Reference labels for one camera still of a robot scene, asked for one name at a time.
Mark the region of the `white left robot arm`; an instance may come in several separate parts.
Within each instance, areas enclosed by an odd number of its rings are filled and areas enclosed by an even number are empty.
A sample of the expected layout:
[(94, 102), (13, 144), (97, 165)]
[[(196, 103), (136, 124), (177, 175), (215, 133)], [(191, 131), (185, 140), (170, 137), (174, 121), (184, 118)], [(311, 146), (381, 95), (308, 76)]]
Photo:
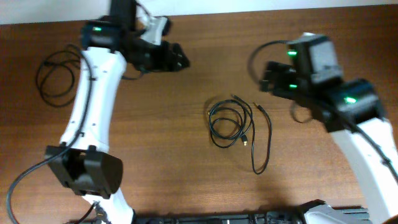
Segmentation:
[(137, 1), (113, 1), (107, 16), (81, 30), (80, 79), (67, 128), (45, 158), (58, 181), (99, 211), (102, 223), (132, 223), (121, 191), (123, 162), (109, 153), (109, 127), (128, 65), (140, 74), (178, 72), (190, 65), (179, 44), (164, 40), (172, 25), (147, 16), (136, 27)]

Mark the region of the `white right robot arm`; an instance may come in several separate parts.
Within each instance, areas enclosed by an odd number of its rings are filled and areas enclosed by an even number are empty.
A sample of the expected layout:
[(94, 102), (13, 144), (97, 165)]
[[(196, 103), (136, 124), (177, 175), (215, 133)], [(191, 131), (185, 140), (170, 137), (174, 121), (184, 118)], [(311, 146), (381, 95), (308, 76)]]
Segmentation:
[(397, 223), (397, 147), (391, 122), (373, 85), (346, 81), (332, 40), (304, 33), (284, 44), (291, 64), (270, 61), (261, 91), (292, 101), (321, 122), (345, 155), (373, 223)]

